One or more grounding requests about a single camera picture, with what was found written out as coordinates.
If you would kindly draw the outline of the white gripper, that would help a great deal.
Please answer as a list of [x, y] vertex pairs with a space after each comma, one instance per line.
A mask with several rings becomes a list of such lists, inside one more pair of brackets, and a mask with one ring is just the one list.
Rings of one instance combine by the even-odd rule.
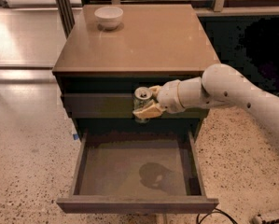
[[181, 105], [178, 95], [179, 84], [180, 80], [177, 79], [165, 83], [162, 87], [159, 85], [149, 87], [158, 103], [151, 100], [143, 107], [135, 109], [133, 114], [139, 119], [154, 119], [165, 111], [170, 114], [184, 112], [185, 108]]

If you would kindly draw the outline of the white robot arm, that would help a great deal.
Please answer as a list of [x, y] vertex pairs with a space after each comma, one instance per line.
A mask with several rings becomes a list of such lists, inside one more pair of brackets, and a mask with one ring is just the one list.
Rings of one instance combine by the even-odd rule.
[[236, 105], [279, 137], [279, 97], [255, 86], [223, 63], [207, 67], [200, 77], [147, 88], [146, 98], [147, 103], [133, 111], [139, 119], [153, 119], [165, 112], [181, 113], [190, 108]]

